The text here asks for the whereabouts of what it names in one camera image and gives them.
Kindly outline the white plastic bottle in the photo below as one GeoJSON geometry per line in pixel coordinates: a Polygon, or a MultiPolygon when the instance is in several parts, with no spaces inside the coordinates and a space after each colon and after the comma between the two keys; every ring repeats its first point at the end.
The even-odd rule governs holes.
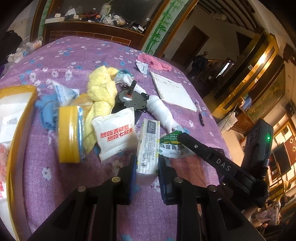
{"type": "Polygon", "coordinates": [[[99,14],[101,16],[107,16],[109,15],[110,11],[111,11],[111,5],[109,3],[104,3],[99,14]]]}

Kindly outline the lemon print tissue pack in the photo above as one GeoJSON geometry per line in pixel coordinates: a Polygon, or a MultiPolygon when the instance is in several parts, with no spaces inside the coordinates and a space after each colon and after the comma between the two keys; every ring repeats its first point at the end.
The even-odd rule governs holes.
{"type": "Polygon", "coordinates": [[[149,186],[158,176],[160,122],[144,119],[137,146],[136,178],[140,186],[149,186]]]}

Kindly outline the white blue printed plastic bag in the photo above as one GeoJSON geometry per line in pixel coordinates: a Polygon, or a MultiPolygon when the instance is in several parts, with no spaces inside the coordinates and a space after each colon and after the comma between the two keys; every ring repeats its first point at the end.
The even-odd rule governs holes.
{"type": "Polygon", "coordinates": [[[79,89],[71,89],[65,87],[64,85],[56,81],[52,81],[52,84],[55,89],[60,106],[68,106],[74,99],[78,98],[80,95],[79,89]]]}

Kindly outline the dark wooden cabinet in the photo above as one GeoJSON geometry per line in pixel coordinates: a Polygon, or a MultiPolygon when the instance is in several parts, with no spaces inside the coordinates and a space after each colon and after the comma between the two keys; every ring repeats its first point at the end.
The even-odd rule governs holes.
{"type": "Polygon", "coordinates": [[[168,1],[39,1],[31,39],[48,44],[65,36],[108,40],[142,49],[168,1]],[[104,3],[111,5],[101,16],[104,3]]]}

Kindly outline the white towel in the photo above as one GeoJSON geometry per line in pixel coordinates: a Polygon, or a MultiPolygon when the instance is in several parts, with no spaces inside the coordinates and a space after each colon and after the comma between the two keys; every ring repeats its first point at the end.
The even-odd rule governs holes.
{"type": "Polygon", "coordinates": [[[174,120],[169,108],[165,106],[158,96],[149,96],[149,99],[147,100],[147,110],[156,120],[160,121],[160,124],[167,133],[172,133],[173,130],[184,131],[181,125],[174,120]]]}

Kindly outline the white red-text tissue pack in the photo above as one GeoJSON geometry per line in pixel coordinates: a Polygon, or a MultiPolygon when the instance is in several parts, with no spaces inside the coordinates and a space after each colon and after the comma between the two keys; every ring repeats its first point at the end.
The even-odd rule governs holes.
{"type": "Polygon", "coordinates": [[[134,108],[125,108],[117,113],[93,118],[91,123],[100,147],[101,161],[122,151],[137,148],[134,121],[134,108]]]}

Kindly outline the black sofa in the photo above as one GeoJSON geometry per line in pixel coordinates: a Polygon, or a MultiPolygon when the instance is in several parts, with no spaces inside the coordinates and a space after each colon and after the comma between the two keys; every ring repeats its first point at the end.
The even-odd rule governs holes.
{"type": "Polygon", "coordinates": [[[7,56],[15,53],[22,41],[23,39],[15,33],[14,30],[5,33],[0,44],[0,65],[4,65],[8,62],[7,56]]]}

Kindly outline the black pen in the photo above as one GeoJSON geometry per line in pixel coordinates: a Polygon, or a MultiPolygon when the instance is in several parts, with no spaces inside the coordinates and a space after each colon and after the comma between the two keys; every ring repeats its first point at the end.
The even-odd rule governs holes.
{"type": "Polygon", "coordinates": [[[202,113],[201,113],[201,107],[200,107],[200,105],[199,105],[199,103],[197,101],[195,101],[195,106],[196,106],[197,111],[198,111],[200,124],[201,124],[201,126],[205,126],[203,116],[202,116],[202,113]]]}

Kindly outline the green white snack bag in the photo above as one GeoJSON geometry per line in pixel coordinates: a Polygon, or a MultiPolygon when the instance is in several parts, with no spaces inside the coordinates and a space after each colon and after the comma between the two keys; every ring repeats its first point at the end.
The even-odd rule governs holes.
{"type": "Polygon", "coordinates": [[[160,138],[159,154],[167,158],[182,159],[194,156],[195,153],[179,141],[181,131],[174,131],[160,138]]]}

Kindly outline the purple floral tablecloth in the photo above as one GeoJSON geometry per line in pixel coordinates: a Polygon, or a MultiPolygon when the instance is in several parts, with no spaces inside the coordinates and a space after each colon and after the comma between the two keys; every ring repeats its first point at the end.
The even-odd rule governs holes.
{"type": "MultiPolygon", "coordinates": [[[[92,94],[100,97],[84,110],[86,125],[92,127],[92,119],[105,118],[115,96],[110,88],[120,86],[107,77],[107,70],[126,70],[146,93],[153,97],[157,89],[151,75],[139,72],[135,62],[142,53],[113,42],[83,37],[64,37],[30,54],[11,68],[3,78],[1,87],[16,85],[35,86],[43,97],[55,92],[54,83],[78,89],[78,103],[88,100],[84,94],[91,86],[103,83],[92,94]]],[[[201,112],[176,105],[168,105],[170,115],[189,135],[214,148],[226,149],[219,128],[196,89],[180,70],[161,70],[159,75],[182,84],[190,98],[198,102],[201,112]]],[[[128,163],[131,151],[115,153],[101,161],[91,151],[78,164],[61,164],[58,160],[55,131],[46,130],[41,114],[36,113],[31,125],[23,167],[23,195],[27,224],[31,232],[45,221],[62,201],[80,184],[93,187],[116,175],[128,163]]],[[[175,240],[177,232],[177,208],[167,206],[161,198],[158,180],[136,185],[132,203],[119,206],[117,215],[118,240],[175,240]]]]}

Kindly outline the white paper booklet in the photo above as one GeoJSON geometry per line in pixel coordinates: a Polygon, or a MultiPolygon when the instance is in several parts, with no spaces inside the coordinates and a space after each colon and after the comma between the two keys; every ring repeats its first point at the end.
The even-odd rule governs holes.
{"type": "Polygon", "coordinates": [[[194,102],[181,83],[174,82],[151,71],[150,74],[162,101],[194,112],[197,111],[194,102]]]}

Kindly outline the white plastic pouch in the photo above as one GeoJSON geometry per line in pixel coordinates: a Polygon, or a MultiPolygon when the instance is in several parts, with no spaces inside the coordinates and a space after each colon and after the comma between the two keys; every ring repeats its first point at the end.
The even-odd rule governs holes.
{"type": "Polygon", "coordinates": [[[1,144],[13,140],[18,122],[31,96],[31,92],[26,92],[1,98],[1,144]]]}

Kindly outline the clear plastic bag on sofa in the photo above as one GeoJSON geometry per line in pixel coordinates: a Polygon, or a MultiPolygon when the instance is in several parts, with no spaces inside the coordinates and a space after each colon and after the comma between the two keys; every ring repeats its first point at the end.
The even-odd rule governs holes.
{"type": "Polygon", "coordinates": [[[17,47],[14,54],[9,54],[7,56],[8,62],[19,63],[25,56],[31,54],[37,49],[41,48],[43,42],[43,37],[37,37],[34,41],[30,41],[30,37],[26,37],[20,45],[17,47]]]}

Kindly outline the small white crumpled wrapper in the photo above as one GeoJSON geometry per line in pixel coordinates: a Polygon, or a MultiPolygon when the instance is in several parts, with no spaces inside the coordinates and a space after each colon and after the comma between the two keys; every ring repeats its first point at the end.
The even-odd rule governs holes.
{"type": "Polygon", "coordinates": [[[148,67],[149,67],[149,65],[147,63],[143,63],[139,60],[136,60],[135,64],[136,64],[138,70],[140,71],[140,73],[147,75],[147,71],[148,71],[148,67]]]}

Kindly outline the pink cloth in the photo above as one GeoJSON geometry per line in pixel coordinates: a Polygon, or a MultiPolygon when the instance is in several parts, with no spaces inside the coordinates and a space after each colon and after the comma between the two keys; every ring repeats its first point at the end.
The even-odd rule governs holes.
{"type": "Polygon", "coordinates": [[[140,62],[146,63],[153,70],[158,70],[158,71],[164,70],[168,72],[171,72],[172,70],[171,65],[148,54],[138,55],[137,60],[140,62]]]}

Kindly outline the blue cloth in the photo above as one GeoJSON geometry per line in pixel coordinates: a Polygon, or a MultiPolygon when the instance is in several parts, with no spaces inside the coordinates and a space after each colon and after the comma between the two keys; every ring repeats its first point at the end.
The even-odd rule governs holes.
{"type": "Polygon", "coordinates": [[[36,102],[35,106],[40,110],[43,127],[48,130],[55,130],[59,108],[57,95],[55,93],[43,95],[36,102]]]}

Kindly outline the grey round metal device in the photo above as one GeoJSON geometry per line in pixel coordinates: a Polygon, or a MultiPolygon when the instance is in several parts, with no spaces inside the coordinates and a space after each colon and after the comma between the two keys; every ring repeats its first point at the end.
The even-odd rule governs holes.
{"type": "Polygon", "coordinates": [[[147,112],[147,101],[149,95],[146,93],[138,93],[135,90],[137,82],[132,81],[130,87],[123,88],[115,97],[115,105],[111,113],[117,113],[125,108],[134,109],[134,123],[137,124],[142,113],[147,112]]]}

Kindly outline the yellow cardboard box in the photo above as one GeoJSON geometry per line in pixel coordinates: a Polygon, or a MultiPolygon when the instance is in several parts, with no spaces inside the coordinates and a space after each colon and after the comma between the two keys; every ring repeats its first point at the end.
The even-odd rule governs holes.
{"type": "Polygon", "coordinates": [[[1,98],[31,92],[32,96],[18,122],[13,140],[3,143],[9,150],[6,182],[1,182],[1,228],[13,240],[27,240],[30,228],[27,222],[23,194],[23,167],[27,140],[35,116],[37,89],[32,85],[12,86],[1,89],[1,98]]]}

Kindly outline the pink fluffy plush toy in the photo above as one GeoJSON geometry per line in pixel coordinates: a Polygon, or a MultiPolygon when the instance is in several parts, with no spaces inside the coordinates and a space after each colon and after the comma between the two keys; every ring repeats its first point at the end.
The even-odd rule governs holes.
{"type": "Polygon", "coordinates": [[[6,168],[8,164],[9,150],[4,144],[0,144],[0,180],[6,182],[6,168]]]}

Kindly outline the yellow fluffy towel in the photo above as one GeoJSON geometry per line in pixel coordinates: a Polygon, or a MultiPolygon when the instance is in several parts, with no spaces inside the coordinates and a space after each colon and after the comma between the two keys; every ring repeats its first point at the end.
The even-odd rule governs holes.
{"type": "Polygon", "coordinates": [[[103,65],[89,75],[87,95],[93,104],[84,121],[83,148],[86,154],[92,151],[96,143],[96,135],[91,123],[92,119],[96,116],[109,115],[114,108],[117,95],[114,77],[117,73],[118,69],[107,68],[103,65]]]}

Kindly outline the yellow blue cloth pack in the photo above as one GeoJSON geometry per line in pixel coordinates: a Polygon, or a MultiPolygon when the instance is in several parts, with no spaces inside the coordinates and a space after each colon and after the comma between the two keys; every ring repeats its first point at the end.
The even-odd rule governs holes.
{"type": "Polygon", "coordinates": [[[78,105],[59,108],[57,137],[60,163],[80,163],[83,156],[83,108],[78,105]]]}

